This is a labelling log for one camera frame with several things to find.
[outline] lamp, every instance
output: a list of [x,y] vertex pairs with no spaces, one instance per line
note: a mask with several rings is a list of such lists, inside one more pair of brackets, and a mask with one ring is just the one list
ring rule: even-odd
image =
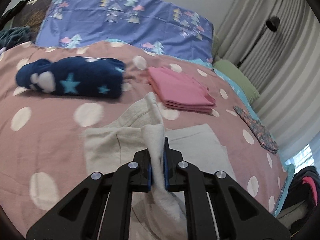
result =
[[278,30],[278,27],[280,25],[280,19],[278,16],[272,16],[271,18],[269,18],[268,20],[266,20],[266,27],[264,26],[263,29],[261,30],[261,32],[259,33],[259,36],[257,37],[257,39],[255,40],[253,46],[251,47],[251,49],[249,50],[249,52],[247,53],[247,55],[245,55],[245,57],[240,60],[237,64],[237,67],[240,68],[240,66],[242,65],[242,63],[246,60],[246,58],[249,56],[249,54],[251,53],[251,51],[253,50],[254,46],[257,45],[258,41],[261,39],[262,35],[265,33],[266,29],[268,28],[269,30],[271,30],[272,32],[276,32]]

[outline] green pillow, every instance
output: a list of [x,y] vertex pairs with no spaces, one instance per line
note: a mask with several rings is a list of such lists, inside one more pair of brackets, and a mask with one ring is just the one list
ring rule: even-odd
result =
[[238,86],[243,90],[250,105],[260,97],[258,90],[256,90],[256,88],[251,84],[250,80],[230,61],[221,59],[215,62],[213,67],[238,84]]

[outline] metal screw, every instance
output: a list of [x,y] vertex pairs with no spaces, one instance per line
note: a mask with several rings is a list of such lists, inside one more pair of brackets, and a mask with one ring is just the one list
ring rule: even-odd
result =
[[137,168],[139,166],[139,164],[136,163],[136,162],[130,162],[128,164],[128,166],[129,166],[130,169],[135,169],[135,168]]
[[216,175],[219,179],[224,179],[227,176],[227,174],[224,171],[218,171]]
[[179,162],[179,163],[178,163],[178,166],[179,166],[180,168],[183,168],[183,169],[186,168],[186,167],[188,167],[188,165],[189,165],[189,164],[188,164],[187,162],[185,162],[185,161],[182,161],[182,162]]
[[100,179],[101,173],[100,172],[94,172],[91,174],[91,179]]

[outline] folded pink cloth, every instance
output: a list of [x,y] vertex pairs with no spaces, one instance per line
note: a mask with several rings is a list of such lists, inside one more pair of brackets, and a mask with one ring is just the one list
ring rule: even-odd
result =
[[193,77],[166,67],[148,68],[149,83],[160,100],[169,108],[211,113],[215,99],[207,88]]

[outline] triangular cutout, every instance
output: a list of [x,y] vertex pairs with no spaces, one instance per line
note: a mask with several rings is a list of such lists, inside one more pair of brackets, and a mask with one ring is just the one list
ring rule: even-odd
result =
[[64,217],[70,221],[76,221],[83,201],[89,189],[82,189],[74,198],[72,198],[59,212],[59,216]]
[[235,188],[229,188],[230,195],[242,221],[258,215],[258,211]]

